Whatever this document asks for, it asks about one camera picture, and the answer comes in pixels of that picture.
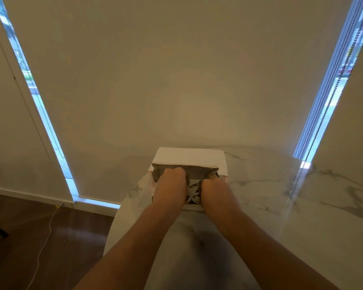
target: person's left arm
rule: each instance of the person's left arm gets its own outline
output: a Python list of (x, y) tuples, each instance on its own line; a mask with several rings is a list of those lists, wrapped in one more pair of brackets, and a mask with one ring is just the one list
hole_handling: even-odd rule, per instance
[(187, 196), (182, 168), (166, 169), (153, 202), (74, 290), (143, 289), (160, 244)]

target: person's right arm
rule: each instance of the person's right arm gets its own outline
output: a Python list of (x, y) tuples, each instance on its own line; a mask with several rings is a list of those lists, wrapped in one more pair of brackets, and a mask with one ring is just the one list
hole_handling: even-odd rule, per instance
[(209, 178), (202, 183), (202, 207), (262, 290), (338, 289), (243, 213), (226, 182), (215, 175)]

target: forearm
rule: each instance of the forearm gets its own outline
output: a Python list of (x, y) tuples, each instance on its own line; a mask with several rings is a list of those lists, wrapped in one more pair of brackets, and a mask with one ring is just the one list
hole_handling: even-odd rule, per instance
[(82, 279), (75, 290), (143, 289), (175, 212), (150, 204), (132, 228)]
[(218, 229), (233, 245), (263, 290), (337, 289), (241, 211), (224, 217)]

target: hand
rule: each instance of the hand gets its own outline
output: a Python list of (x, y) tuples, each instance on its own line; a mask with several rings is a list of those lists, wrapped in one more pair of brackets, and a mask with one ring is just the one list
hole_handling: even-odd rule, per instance
[(187, 197), (187, 177), (183, 168), (165, 169), (160, 176), (153, 204), (170, 209), (179, 214)]
[(209, 178), (203, 180), (200, 197), (206, 215), (219, 230), (231, 221), (235, 214), (242, 213), (230, 186), (215, 174), (209, 174)]

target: dark brown floor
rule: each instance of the dark brown floor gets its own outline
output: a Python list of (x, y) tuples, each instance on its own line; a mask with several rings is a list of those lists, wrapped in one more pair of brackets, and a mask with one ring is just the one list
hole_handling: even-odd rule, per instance
[[(0, 195), (0, 227), (10, 234), (0, 238), (0, 290), (27, 288), (55, 209), (54, 205)], [(59, 208), (29, 289), (72, 289), (101, 259), (112, 221), (109, 216)]]

